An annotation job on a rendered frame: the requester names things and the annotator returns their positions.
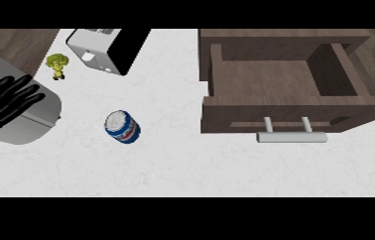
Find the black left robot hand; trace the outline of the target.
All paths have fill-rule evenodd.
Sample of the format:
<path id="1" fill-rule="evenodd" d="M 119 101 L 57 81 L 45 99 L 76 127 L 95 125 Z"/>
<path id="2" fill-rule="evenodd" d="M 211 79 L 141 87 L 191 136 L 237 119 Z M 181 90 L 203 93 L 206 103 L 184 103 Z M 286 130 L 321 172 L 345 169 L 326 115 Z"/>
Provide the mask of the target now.
<path id="1" fill-rule="evenodd" d="M 0 128 L 45 98 L 39 85 L 31 84 L 31 80 L 29 74 L 0 78 Z"/>

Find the blue and white can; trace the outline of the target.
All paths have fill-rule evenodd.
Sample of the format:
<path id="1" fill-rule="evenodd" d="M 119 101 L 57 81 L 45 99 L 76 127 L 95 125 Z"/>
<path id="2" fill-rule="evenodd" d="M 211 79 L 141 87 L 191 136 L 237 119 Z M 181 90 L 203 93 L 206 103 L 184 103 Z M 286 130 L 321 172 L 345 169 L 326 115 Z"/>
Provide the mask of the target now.
<path id="1" fill-rule="evenodd" d="M 103 130 L 106 134 L 122 144 L 131 144 L 140 134 L 140 126 L 129 114 L 122 111 L 113 111 L 104 119 Z"/>

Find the brown wooden drawer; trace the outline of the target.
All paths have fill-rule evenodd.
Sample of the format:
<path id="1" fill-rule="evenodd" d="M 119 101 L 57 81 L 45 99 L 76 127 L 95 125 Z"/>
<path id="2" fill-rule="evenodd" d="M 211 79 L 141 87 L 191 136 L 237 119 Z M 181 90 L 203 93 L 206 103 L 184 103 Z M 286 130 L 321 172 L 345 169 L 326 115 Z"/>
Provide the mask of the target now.
<path id="1" fill-rule="evenodd" d="M 304 60 L 225 60 L 220 44 L 211 46 L 209 95 L 358 96 L 339 45 L 321 44 Z"/>
<path id="2" fill-rule="evenodd" d="M 274 130 L 301 131 L 307 117 L 314 131 L 341 133 L 375 120 L 375 96 L 249 96 L 203 98 L 203 133 L 256 133 L 270 117 Z"/>

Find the brown wooden drawer front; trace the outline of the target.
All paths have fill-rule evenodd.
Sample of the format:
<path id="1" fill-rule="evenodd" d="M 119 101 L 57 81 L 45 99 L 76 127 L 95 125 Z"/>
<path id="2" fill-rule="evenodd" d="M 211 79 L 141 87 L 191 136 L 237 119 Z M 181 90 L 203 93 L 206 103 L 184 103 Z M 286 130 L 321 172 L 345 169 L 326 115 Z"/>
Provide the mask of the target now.
<path id="1" fill-rule="evenodd" d="M 307 117 L 314 131 L 341 133 L 375 120 L 375 96 L 249 96 L 203 98 L 203 133 L 256 133 L 270 117 L 274 130 L 301 131 Z"/>

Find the green broccoli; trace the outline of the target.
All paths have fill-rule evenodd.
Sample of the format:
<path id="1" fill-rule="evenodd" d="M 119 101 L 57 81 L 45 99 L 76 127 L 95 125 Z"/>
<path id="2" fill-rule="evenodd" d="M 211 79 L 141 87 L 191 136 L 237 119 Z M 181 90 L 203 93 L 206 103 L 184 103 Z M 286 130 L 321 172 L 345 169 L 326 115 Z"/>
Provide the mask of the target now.
<path id="1" fill-rule="evenodd" d="M 64 78 L 63 67 L 69 64 L 69 58 L 63 54 L 53 54 L 47 57 L 45 65 L 54 71 L 53 80 Z"/>

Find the white and black appliance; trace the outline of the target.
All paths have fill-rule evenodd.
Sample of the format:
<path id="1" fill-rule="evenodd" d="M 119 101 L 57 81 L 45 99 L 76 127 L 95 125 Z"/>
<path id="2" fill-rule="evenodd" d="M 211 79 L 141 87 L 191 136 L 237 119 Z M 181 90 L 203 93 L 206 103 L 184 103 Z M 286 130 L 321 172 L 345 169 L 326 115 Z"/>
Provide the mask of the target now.
<path id="1" fill-rule="evenodd" d="M 87 67 L 126 75 L 149 32 L 149 29 L 75 29 L 66 45 Z"/>

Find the brown wooden cabinet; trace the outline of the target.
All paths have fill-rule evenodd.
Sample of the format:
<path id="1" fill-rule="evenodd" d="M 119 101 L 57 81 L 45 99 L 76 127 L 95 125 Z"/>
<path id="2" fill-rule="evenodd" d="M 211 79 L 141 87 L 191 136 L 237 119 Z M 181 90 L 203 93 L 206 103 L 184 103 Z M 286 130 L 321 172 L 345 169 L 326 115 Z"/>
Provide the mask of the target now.
<path id="1" fill-rule="evenodd" d="M 221 46 L 224 60 L 307 60 L 320 46 L 349 54 L 369 39 L 364 29 L 199 29 L 199 80 L 208 80 L 208 52 Z"/>

